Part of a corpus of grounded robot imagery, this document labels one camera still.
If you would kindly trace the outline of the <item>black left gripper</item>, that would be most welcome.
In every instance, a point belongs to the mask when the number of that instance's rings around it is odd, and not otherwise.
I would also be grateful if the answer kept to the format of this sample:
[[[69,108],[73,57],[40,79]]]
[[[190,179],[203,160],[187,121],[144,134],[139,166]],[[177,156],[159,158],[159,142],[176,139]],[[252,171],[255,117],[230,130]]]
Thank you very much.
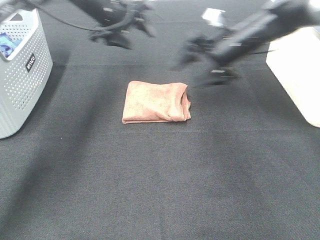
[[[130,27],[135,27],[147,36],[155,38],[157,34],[156,29],[149,23],[144,15],[144,11],[147,10],[150,10],[150,5],[147,2],[128,2],[123,18],[99,31],[93,32],[89,36],[89,39],[93,42],[102,40],[106,46],[131,50],[132,46],[130,41],[122,35],[122,33],[127,32]]]

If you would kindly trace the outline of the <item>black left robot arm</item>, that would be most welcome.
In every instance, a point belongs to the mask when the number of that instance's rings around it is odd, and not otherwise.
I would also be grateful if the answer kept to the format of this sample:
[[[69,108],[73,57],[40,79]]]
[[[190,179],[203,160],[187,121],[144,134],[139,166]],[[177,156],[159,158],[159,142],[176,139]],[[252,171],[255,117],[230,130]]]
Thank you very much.
[[[156,36],[145,11],[153,10],[148,0],[72,0],[72,4],[97,21],[100,29],[92,29],[89,37],[93,42],[103,39],[107,46],[131,49],[130,41],[123,35],[131,27],[147,36]]]

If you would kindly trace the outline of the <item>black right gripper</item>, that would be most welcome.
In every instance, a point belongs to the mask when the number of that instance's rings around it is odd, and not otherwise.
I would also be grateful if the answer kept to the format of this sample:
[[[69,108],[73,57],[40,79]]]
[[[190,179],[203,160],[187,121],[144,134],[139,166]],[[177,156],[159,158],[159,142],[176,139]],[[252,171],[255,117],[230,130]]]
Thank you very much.
[[[204,56],[211,62],[211,69],[196,76],[194,87],[228,85],[241,78],[231,64],[240,57],[240,35],[236,32],[222,32],[213,37],[204,34],[190,36],[178,52],[176,62],[170,67],[178,71],[189,64],[199,62]]]

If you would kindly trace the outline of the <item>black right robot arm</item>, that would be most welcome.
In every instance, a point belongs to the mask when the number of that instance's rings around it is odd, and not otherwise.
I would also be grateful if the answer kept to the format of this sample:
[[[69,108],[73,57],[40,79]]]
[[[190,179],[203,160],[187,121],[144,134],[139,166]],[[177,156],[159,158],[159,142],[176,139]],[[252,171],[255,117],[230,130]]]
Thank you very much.
[[[320,2],[318,0],[274,0],[267,2],[258,12],[227,27],[223,21],[211,37],[204,34],[190,36],[178,62],[171,69],[180,70],[200,61],[205,56],[211,63],[209,72],[199,81],[200,85],[224,85],[239,74],[232,64],[251,55],[266,43],[287,36],[298,29],[320,24]]]

